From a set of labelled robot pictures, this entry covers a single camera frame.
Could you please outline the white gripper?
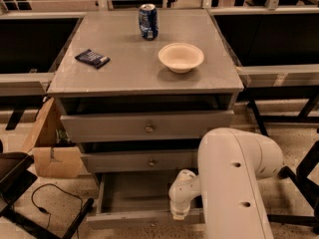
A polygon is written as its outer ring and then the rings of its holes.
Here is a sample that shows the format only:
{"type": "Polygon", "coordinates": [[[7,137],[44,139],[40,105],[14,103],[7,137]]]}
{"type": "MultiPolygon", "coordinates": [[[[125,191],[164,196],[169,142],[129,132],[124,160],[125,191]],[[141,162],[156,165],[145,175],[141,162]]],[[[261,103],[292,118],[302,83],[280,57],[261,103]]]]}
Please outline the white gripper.
{"type": "Polygon", "coordinates": [[[190,210],[191,201],[199,195],[199,176],[191,170],[181,170],[168,191],[169,207],[173,219],[183,220],[190,210]]]}

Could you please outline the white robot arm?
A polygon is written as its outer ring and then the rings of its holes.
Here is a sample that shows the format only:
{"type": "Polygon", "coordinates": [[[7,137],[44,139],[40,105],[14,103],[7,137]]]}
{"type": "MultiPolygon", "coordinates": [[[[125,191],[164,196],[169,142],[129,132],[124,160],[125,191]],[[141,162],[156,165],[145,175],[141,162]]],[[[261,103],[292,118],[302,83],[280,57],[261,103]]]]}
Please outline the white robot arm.
{"type": "Polygon", "coordinates": [[[170,212],[184,219],[199,196],[207,239],[274,239],[257,180],[276,175],[282,165],[282,150],[271,138],[213,129],[199,144],[198,173],[184,169],[170,187],[170,212]]]}

